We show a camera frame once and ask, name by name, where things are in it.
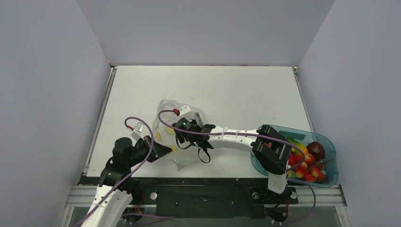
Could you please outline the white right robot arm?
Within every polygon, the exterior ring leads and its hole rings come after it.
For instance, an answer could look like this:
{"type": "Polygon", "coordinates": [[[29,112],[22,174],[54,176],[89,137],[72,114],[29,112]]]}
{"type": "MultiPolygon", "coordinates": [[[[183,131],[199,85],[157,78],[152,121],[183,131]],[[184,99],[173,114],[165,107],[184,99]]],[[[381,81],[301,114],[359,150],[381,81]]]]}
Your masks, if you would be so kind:
{"type": "Polygon", "coordinates": [[[285,197],[291,147],[270,125],[256,130],[231,130],[213,124],[199,126],[196,121],[181,118],[172,126],[180,142],[189,142],[204,152],[231,148],[253,153],[268,173],[267,197],[273,202],[285,197]]]}

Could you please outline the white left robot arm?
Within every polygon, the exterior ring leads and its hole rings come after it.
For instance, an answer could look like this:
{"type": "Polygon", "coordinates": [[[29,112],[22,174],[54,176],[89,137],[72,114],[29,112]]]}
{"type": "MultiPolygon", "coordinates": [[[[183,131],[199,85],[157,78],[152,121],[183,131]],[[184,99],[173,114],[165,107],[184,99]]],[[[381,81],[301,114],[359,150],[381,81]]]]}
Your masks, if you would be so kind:
{"type": "Polygon", "coordinates": [[[133,143],[122,137],[115,141],[112,157],[101,172],[92,204],[78,227],[114,227],[130,203],[141,201],[139,180],[132,177],[131,168],[150,163],[171,153],[170,147],[152,142],[145,136],[133,143]]]}

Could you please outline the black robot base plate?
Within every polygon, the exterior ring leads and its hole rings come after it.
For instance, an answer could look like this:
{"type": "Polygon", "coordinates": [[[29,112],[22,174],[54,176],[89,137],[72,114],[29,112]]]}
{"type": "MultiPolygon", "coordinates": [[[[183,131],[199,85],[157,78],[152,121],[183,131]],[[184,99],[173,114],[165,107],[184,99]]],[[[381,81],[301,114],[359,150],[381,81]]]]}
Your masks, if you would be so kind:
{"type": "Polygon", "coordinates": [[[128,210],[153,207],[157,216],[176,218],[264,218],[298,204],[295,187],[282,194],[267,189],[267,178],[148,178],[130,185],[128,210]]]}

